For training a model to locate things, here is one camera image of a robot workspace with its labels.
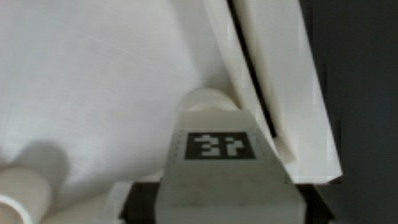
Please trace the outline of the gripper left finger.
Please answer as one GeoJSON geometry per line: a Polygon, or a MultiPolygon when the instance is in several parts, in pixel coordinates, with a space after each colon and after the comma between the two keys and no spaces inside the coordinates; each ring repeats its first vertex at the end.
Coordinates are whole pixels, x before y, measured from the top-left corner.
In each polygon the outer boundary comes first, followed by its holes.
{"type": "Polygon", "coordinates": [[[99,224],[156,224],[157,182],[117,182],[99,210],[99,224]]]}

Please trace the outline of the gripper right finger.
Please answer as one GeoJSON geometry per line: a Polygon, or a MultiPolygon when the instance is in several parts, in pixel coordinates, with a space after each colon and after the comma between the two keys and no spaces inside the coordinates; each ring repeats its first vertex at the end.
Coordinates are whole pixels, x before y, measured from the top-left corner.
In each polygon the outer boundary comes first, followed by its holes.
{"type": "Polygon", "coordinates": [[[303,224],[337,224],[335,212],[332,211],[319,186],[314,184],[298,184],[296,189],[307,205],[303,224]]]}

